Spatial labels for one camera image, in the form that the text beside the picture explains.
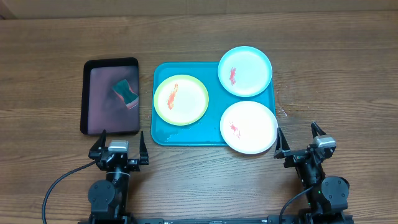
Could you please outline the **green and red sponge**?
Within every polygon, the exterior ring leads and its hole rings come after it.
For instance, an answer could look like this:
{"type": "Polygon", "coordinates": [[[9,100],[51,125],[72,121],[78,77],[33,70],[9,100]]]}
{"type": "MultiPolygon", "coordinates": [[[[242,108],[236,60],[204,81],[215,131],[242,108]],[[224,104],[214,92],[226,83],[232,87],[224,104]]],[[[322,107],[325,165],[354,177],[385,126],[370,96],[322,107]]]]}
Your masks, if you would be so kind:
{"type": "Polygon", "coordinates": [[[139,95],[135,93],[126,79],[121,80],[113,86],[113,91],[124,102],[128,109],[138,105],[139,95]]]}

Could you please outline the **white pink plate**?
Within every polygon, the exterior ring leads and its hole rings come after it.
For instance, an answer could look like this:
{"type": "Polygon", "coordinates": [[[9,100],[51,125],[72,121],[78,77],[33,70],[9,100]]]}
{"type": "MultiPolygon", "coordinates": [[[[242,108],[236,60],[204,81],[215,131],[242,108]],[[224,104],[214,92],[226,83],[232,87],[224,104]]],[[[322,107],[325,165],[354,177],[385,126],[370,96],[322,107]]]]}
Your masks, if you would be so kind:
{"type": "Polygon", "coordinates": [[[275,115],[255,101],[240,101],[221,116],[220,132],[225,143],[243,154],[259,154],[276,141],[279,127],[275,115]]]}

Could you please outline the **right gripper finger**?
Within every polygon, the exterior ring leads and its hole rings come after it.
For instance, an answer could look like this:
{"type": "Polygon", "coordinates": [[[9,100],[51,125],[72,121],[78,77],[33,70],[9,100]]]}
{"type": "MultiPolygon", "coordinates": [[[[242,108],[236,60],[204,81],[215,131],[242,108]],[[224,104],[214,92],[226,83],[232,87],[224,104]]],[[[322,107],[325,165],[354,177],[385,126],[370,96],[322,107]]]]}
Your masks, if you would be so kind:
{"type": "Polygon", "coordinates": [[[326,134],[319,125],[316,122],[311,123],[311,129],[312,129],[312,136],[315,138],[317,136],[323,136],[326,134]]]}
{"type": "Polygon", "coordinates": [[[290,147],[287,143],[287,140],[281,130],[281,128],[277,128],[277,144],[275,148],[275,153],[285,153],[289,152],[290,147]]]}

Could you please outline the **yellow-green plate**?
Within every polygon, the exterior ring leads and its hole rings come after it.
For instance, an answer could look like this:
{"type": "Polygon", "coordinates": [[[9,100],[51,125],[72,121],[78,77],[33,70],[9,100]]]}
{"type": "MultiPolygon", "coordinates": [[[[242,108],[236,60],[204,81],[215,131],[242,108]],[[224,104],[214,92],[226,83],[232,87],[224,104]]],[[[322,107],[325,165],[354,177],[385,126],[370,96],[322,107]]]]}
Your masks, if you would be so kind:
{"type": "Polygon", "coordinates": [[[206,112],[209,94],[199,79],[190,75],[166,78],[154,93],[156,113],[166,123],[185,126],[198,121],[206,112]]]}

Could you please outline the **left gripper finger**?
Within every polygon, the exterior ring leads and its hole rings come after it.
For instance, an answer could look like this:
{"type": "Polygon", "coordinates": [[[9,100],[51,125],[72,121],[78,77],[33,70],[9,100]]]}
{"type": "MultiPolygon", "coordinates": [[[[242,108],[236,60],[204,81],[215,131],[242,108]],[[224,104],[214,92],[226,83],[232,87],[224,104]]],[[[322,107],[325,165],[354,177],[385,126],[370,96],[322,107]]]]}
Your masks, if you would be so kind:
{"type": "Polygon", "coordinates": [[[140,159],[148,159],[148,151],[146,148],[143,131],[141,131],[140,134],[139,154],[140,154],[140,159]]]}
{"type": "Polygon", "coordinates": [[[105,147],[106,142],[106,130],[100,134],[99,139],[90,148],[90,152],[101,152],[102,148],[105,147]]]}

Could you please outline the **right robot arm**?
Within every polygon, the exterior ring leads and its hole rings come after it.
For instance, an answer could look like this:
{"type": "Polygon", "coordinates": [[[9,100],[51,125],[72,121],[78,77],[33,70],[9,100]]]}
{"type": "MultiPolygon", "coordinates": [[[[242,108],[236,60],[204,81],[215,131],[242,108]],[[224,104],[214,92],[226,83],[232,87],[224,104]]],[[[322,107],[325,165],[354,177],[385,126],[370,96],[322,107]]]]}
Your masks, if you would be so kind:
{"type": "Polygon", "coordinates": [[[317,123],[311,124],[313,142],[306,149],[291,151],[280,128],[277,128],[277,144],[274,158],[284,159],[284,167],[295,168],[303,185],[303,191],[282,207],[276,223],[353,223],[351,215],[344,215],[348,208],[349,182],[338,176],[325,175],[322,162],[332,157],[336,141],[317,123]],[[286,208],[301,196],[306,196],[308,208],[297,215],[284,215],[286,208]]]}

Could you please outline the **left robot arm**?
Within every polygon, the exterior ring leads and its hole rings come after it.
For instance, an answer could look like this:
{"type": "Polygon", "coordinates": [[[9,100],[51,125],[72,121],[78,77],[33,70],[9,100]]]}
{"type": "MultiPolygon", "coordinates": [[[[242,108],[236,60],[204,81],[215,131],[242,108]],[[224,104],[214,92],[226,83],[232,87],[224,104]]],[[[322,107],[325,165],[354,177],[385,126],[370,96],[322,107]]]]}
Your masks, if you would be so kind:
{"type": "Polygon", "coordinates": [[[106,146],[106,131],[89,150],[88,157],[105,171],[104,180],[95,182],[88,191],[91,203],[90,223],[137,223],[126,211],[130,173],[139,172],[140,166],[149,164],[149,155],[140,134],[138,159],[129,158],[129,142],[113,140],[106,146]]]}

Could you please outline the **light blue plate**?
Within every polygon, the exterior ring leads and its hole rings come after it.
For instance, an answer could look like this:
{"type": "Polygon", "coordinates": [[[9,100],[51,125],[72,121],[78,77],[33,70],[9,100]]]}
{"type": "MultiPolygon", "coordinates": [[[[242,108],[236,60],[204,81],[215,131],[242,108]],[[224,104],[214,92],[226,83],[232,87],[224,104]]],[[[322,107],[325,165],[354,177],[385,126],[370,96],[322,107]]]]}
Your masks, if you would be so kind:
{"type": "Polygon", "coordinates": [[[271,61],[257,48],[235,47],[220,59],[218,78],[225,90],[233,95],[256,96],[271,83],[271,61]]]}

